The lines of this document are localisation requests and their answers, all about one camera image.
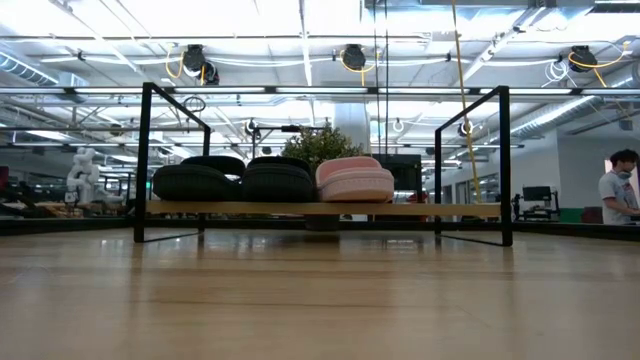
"ceiling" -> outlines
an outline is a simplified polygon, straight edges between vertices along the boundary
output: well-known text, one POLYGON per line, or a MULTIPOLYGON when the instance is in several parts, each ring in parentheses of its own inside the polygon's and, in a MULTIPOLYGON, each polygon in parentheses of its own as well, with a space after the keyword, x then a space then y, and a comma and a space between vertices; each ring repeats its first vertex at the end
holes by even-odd
MULTIPOLYGON (((53 2, 1 1, 0 52, 54 78, 72 73, 90 86, 140 86, 145 81, 163 86, 199 86, 197 79, 184 72, 179 78, 172 78, 166 69, 178 73, 181 51, 189 44, 205 46, 205 55, 220 74, 221 86, 459 85, 449 6, 389 1, 385 14, 384 1, 378 1, 374 12, 373 1, 360 0, 278 0, 277 5, 273 0, 73 0, 68 2, 70 15, 53 2), (340 62, 340 51, 347 44, 361 45, 368 65, 374 65, 363 77, 348 71, 340 62), (378 66, 374 61, 376 49, 380 54, 378 66)), ((556 8, 527 8, 521 4, 526 1, 498 1, 500 6, 484 6, 483 1, 472 3, 475 5, 458 8, 461 65, 469 87, 599 87, 593 72, 568 71, 557 77, 559 81, 552 81, 552 62, 562 56, 566 64, 572 45, 588 45, 600 63, 614 61, 626 50, 620 61, 601 70, 606 79, 633 62, 640 50, 640 13, 633 9, 625 13, 595 11, 589 1, 569 1, 575 6, 556 8), (514 26, 521 31, 512 31, 514 26)), ((0 85, 33 86, 1 71, 0 85)), ((123 99, 139 102, 137 96, 123 99)), ((23 96, 14 100, 40 107, 56 119, 72 117, 73 108, 56 106, 55 98, 44 106, 40 98, 23 96)), ((90 100, 95 104, 89 101, 74 105, 79 114, 76 116, 86 117, 83 126, 135 126, 138 121, 139 106, 114 106, 119 99, 113 96, 90 100), (101 101, 110 105, 100 106, 101 101)), ((212 105, 199 114, 214 127, 219 134, 215 139, 221 142, 246 142, 242 128, 251 118, 264 125, 308 125, 311 114, 316 124, 332 121, 335 102, 344 101, 330 97, 247 95, 242 97, 243 106, 238 106, 236 100, 234 96, 209 96, 207 101, 212 105)), ((390 126, 389 139, 394 143, 433 141, 434 130, 462 110, 459 99, 395 98, 388 105, 384 97, 380 101, 382 120, 387 118, 388 107, 389 121, 403 124, 402 131, 390 126)), ((377 120, 378 101, 359 102, 366 108, 368 120, 377 120)), ((513 99, 511 117, 517 119, 542 105, 513 99)), ((497 112, 497 103, 486 103, 474 110, 470 119, 478 129, 490 132, 496 127, 497 112)), ((605 108, 601 114, 614 113, 605 108)), ((580 123, 563 125, 562 129, 588 124, 601 114, 577 119, 580 123)), ((156 126, 183 125, 168 107, 154 107, 152 117, 156 126)), ((10 119, 2 120, 5 125, 12 125, 10 119)), ((620 135, 611 126, 598 127, 587 134, 620 135)), ((173 135, 163 136, 175 141, 173 135)), ((275 132, 265 144, 281 144, 289 136, 275 132)), ((444 137, 448 142, 462 141, 455 127, 444 137)), ((240 156, 228 149, 220 151, 240 156)))

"wooden plank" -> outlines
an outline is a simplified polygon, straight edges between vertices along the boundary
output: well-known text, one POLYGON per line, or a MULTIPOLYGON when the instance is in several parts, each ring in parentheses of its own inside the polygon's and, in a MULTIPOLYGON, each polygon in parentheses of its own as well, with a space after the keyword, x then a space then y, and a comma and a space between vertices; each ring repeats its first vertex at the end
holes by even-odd
POLYGON ((148 201, 147 212, 219 214, 367 214, 422 216, 500 216, 500 204, 367 204, 148 201))

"monitor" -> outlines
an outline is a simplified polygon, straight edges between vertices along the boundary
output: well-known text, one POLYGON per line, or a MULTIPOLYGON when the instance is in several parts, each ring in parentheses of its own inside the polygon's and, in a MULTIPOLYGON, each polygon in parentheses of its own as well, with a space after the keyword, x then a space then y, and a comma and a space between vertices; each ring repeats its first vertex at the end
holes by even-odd
POLYGON ((420 155, 373 154, 383 169, 391 172, 395 190, 422 189, 422 157, 420 155))
POLYGON ((550 186, 531 186, 522 188, 524 201, 551 201, 550 186))

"man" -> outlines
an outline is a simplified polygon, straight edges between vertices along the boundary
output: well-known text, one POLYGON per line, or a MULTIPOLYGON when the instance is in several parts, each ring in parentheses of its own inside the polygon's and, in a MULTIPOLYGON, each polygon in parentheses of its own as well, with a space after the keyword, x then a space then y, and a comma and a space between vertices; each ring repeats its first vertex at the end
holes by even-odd
POLYGON ((600 198, 603 201, 602 220, 607 225, 632 222, 631 216, 640 216, 638 201, 629 179, 638 162, 638 153, 622 150, 611 156, 610 172, 600 178, 600 198))

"wall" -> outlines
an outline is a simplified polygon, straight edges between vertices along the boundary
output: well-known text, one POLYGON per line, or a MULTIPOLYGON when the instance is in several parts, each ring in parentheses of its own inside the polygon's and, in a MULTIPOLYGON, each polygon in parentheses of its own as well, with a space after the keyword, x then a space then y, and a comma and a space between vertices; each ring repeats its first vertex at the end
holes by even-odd
MULTIPOLYGON (((522 194, 523 186, 551 186, 560 193, 560 162, 558 159, 558 137, 555 130, 542 139, 524 142, 523 149, 511 150, 511 195, 522 194)), ((500 154, 496 151, 488 163, 477 164, 478 177, 500 172, 500 154)), ((442 186, 471 180, 471 165, 465 164, 462 170, 448 170, 442 174, 442 186)), ((433 189, 433 177, 426 183, 426 189, 433 189)))
POLYGON ((626 148, 640 151, 640 140, 561 137, 558 139, 562 207, 602 206, 598 181, 605 173, 605 160, 626 148))

